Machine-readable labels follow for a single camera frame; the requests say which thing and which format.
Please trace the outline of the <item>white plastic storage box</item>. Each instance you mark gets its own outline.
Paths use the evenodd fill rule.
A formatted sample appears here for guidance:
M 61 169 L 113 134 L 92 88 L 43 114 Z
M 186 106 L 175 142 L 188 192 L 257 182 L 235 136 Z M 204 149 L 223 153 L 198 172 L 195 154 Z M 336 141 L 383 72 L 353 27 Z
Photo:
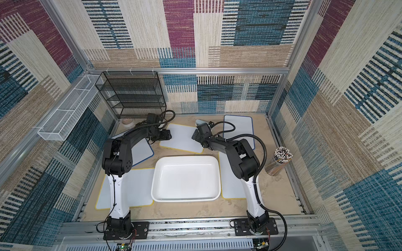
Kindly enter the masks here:
M 220 168 L 215 157 L 167 156 L 156 162 L 151 186 L 154 201 L 214 201 L 220 194 Z

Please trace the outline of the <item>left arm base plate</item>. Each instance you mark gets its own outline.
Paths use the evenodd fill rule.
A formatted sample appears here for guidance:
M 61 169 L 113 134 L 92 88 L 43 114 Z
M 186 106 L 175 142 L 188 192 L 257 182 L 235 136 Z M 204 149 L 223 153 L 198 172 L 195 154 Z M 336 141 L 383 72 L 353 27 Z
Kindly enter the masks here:
M 150 222 L 132 222 L 130 227 L 106 227 L 103 240 L 132 240 L 146 239 L 148 236 Z

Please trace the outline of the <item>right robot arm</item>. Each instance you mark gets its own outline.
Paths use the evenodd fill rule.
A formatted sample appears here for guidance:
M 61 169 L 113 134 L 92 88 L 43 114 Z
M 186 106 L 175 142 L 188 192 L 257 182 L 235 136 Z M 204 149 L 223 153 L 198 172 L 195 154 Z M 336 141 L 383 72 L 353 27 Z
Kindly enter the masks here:
M 258 175 L 267 162 L 267 148 L 263 141 L 253 134 L 240 134 L 229 139 L 213 134 L 215 127 L 213 122 L 196 121 L 196 130 L 192 139 L 211 151 L 225 153 L 233 174 L 241 180 L 247 200 L 247 217 L 250 232 L 261 234 L 270 221 L 269 209 L 261 199 L 261 191 L 258 185 Z M 257 140 L 263 148 L 263 160 L 259 161 L 249 142 L 245 139 Z

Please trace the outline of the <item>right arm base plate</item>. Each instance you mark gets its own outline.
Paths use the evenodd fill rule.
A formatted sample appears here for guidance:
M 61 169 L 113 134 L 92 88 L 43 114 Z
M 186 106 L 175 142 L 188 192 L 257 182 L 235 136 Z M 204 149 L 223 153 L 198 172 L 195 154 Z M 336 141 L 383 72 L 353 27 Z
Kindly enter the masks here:
M 233 219 L 229 222 L 229 226 L 235 230 L 235 236 L 246 235 L 278 235 L 278 228 L 275 218 L 270 218 L 268 223 L 257 232 L 253 232 L 247 218 Z

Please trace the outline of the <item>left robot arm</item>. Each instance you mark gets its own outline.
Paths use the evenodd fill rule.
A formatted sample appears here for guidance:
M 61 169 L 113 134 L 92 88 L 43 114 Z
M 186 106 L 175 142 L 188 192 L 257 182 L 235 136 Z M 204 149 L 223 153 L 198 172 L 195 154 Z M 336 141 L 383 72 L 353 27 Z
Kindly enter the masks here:
M 104 239 L 129 238 L 134 230 L 125 192 L 125 175 L 134 165 L 132 148 L 141 140 L 167 141 L 172 138 L 165 121 L 138 123 L 134 128 L 108 139 L 104 145 L 102 168 L 108 178 L 111 209 L 104 223 Z

